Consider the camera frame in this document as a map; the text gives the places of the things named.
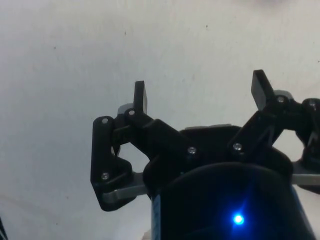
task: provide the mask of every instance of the blue label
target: blue label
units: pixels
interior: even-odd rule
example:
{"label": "blue label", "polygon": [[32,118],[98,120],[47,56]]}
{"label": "blue label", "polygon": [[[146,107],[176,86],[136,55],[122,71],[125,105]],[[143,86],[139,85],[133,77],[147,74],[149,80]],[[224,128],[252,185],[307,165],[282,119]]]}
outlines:
{"label": "blue label", "polygon": [[151,239],[161,240],[161,200],[160,195],[152,201],[151,211]]}

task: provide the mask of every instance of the white ceiling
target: white ceiling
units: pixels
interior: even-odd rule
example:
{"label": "white ceiling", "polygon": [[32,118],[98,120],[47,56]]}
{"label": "white ceiling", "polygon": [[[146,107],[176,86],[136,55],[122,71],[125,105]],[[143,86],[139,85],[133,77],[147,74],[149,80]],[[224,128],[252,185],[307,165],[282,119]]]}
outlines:
{"label": "white ceiling", "polygon": [[[100,210],[92,122],[145,80],[148,113],[176,129],[242,125],[252,72],[299,101],[320,95],[317,0],[0,2],[0,216],[10,240],[139,240],[150,203]],[[293,159],[287,132],[277,146]],[[128,146],[136,170],[147,163]],[[320,198],[299,190],[320,236]]]}

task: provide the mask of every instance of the metal bracket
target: metal bracket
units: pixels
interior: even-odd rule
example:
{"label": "metal bracket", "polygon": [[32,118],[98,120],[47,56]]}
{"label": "metal bracket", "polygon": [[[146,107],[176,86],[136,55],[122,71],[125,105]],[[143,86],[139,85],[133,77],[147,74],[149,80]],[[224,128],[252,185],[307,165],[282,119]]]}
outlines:
{"label": "metal bracket", "polygon": [[134,198],[147,193],[147,188],[143,181],[143,173],[140,172],[133,174],[132,183],[114,191],[103,193],[102,199],[107,204],[113,204],[122,199]]}

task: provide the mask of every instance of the white surface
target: white surface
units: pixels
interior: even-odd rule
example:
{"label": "white surface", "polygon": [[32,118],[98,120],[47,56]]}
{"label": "white surface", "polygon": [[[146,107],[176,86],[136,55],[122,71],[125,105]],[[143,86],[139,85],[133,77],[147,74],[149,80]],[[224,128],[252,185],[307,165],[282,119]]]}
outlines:
{"label": "white surface", "polygon": [[[0,1],[0,215],[11,240],[138,240],[150,203],[100,210],[92,122],[145,80],[148,113],[176,129],[242,125],[252,72],[320,96],[318,0]],[[277,145],[297,159],[293,134]],[[146,158],[124,149],[136,170]],[[299,195],[320,236],[320,197]]]}

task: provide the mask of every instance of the white wall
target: white wall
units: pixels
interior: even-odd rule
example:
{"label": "white wall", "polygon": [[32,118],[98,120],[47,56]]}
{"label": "white wall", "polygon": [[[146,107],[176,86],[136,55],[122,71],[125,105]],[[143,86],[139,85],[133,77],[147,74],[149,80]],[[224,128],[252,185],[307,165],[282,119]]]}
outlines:
{"label": "white wall", "polygon": [[[182,129],[242,125],[252,72],[298,101],[320,96],[317,0],[0,1],[0,215],[11,240],[138,240],[139,197],[100,210],[90,185],[92,122],[145,80],[148,113]],[[290,157],[302,145],[277,142]],[[122,156],[142,170],[133,147]],[[320,198],[299,195],[320,236]]]}

